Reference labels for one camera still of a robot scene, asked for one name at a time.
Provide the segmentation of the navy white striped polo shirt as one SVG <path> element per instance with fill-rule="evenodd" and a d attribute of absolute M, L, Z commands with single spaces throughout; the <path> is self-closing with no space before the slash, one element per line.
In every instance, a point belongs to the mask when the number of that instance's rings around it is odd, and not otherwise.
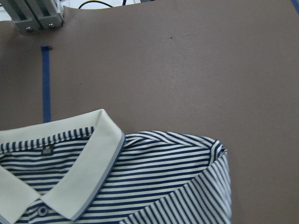
<path fill-rule="evenodd" d="M 209 137 L 124 134 L 100 109 L 0 133 L 3 224 L 229 224 L 228 153 Z"/>

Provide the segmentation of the brown table mat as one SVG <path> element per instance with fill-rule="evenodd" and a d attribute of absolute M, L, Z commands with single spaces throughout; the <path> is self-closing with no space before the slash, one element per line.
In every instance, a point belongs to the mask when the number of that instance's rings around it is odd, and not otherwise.
<path fill-rule="evenodd" d="M 234 224 L 299 221 L 299 15 L 289 0 L 65 8 L 64 25 L 0 23 L 0 128 L 105 109 L 124 133 L 204 135 L 228 150 Z"/>

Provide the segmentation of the aluminium frame post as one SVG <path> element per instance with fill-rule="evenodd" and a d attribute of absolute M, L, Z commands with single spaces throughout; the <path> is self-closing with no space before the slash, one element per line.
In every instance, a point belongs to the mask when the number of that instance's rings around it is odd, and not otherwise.
<path fill-rule="evenodd" d="M 0 4 L 21 33 L 55 29 L 64 23 L 59 0 L 2 0 Z"/>

